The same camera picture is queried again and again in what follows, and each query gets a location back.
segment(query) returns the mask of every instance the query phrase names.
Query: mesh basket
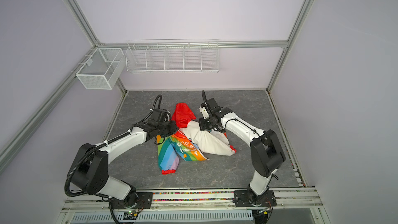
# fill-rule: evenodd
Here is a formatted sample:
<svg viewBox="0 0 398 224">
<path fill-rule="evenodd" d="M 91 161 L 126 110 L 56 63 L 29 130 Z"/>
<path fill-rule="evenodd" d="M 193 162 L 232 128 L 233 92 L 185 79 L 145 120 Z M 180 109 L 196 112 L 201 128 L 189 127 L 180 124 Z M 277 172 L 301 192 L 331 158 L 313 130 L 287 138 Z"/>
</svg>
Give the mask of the mesh basket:
<svg viewBox="0 0 398 224">
<path fill-rule="evenodd" d="M 126 51 L 127 71 L 142 72 L 218 72 L 216 43 L 185 45 L 130 45 Z"/>
<path fill-rule="evenodd" d="M 124 66 L 121 48 L 98 47 L 76 76 L 87 89 L 112 89 Z"/>
</svg>

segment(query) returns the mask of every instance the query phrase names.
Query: red hood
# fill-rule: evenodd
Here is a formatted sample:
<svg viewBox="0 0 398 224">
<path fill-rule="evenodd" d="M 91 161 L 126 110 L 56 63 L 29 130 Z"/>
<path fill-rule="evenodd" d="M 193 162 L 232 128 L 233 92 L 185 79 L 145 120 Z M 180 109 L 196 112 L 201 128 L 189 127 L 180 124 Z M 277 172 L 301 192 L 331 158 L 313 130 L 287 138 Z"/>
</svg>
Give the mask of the red hood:
<svg viewBox="0 0 398 224">
<path fill-rule="evenodd" d="M 196 119 L 195 115 L 186 103 L 178 103 L 172 116 L 172 121 L 176 121 L 178 128 L 186 128 L 188 122 Z"/>
</svg>

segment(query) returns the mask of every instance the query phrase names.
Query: black mounting plate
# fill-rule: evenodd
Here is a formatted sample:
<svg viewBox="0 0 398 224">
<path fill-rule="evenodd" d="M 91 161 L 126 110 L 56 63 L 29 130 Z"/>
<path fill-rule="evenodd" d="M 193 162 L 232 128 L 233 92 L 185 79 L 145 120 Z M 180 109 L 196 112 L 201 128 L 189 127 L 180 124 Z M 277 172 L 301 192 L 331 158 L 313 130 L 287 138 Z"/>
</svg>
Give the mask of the black mounting plate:
<svg viewBox="0 0 398 224">
<path fill-rule="evenodd" d="M 275 207 L 276 206 L 276 199 L 274 196 L 274 192 L 272 190 L 267 190 L 264 192 L 264 195 L 261 197 L 264 197 L 268 199 L 271 202 L 271 206 Z M 248 191 L 247 190 L 235 190 L 234 191 L 234 201 L 235 206 L 237 207 L 253 207 L 252 204 L 249 204 L 250 200 L 248 198 Z M 264 201 L 259 205 L 259 207 L 269 207 L 269 204 L 267 201 Z"/>
<path fill-rule="evenodd" d="M 144 208 L 150 208 L 152 204 L 152 197 L 153 193 L 152 192 L 137 192 L 138 198 L 137 198 L 137 205 L 134 208 L 141 209 L 142 205 L 144 205 Z M 117 199 L 112 199 L 111 200 L 112 208 L 113 209 L 126 209 L 120 204 L 118 204 Z"/>
</svg>

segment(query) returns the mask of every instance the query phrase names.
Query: white mesh basket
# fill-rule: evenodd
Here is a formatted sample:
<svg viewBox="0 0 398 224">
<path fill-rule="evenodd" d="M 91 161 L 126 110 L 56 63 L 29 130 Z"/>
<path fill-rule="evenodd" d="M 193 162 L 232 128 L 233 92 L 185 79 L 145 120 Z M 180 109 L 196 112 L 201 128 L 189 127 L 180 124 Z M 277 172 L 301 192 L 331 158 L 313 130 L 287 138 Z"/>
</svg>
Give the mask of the white mesh basket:
<svg viewBox="0 0 398 224">
<path fill-rule="evenodd" d="M 98 47 L 76 76 L 87 89 L 112 89 L 125 64 L 121 48 Z"/>
<path fill-rule="evenodd" d="M 142 72 L 218 72 L 217 42 L 181 44 L 129 45 L 126 50 L 127 71 Z"/>
</svg>

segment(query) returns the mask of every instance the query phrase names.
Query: gray table surface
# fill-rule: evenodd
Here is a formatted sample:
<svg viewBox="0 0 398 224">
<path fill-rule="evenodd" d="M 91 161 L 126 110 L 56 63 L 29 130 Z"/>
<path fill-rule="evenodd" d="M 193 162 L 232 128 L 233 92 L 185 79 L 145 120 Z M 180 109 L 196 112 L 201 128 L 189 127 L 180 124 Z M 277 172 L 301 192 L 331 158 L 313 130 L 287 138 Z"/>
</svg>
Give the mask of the gray table surface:
<svg viewBox="0 0 398 224">
<path fill-rule="evenodd" d="M 162 94 L 161 108 L 172 114 L 176 104 L 187 103 L 196 118 L 201 117 L 199 107 L 200 91 L 131 91 L 117 116 L 110 137 L 115 137 L 130 129 L 133 123 L 149 113 L 153 101 Z M 214 98 L 222 107 L 231 108 L 239 117 L 263 130 L 276 132 L 283 145 L 271 105 L 265 91 L 207 91 L 208 99 Z M 180 158 L 174 174 L 162 175 L 158 166 L 155 139 L 133 147 L 109 164 L 109 175 L 132 184 L 137 189 L 176 189 L 176 188 L 246 188 L 250 183 L 254 168 L 251 164 L 250 147 L 235 134 L 227 131 L 230 144 L 237 150 L 232 156 L 219 156 L 205 153 L 210 160 L 188 162 Z M 270 187 L 298 187 L 293 167 L 287 156 Z"/>
</svg>

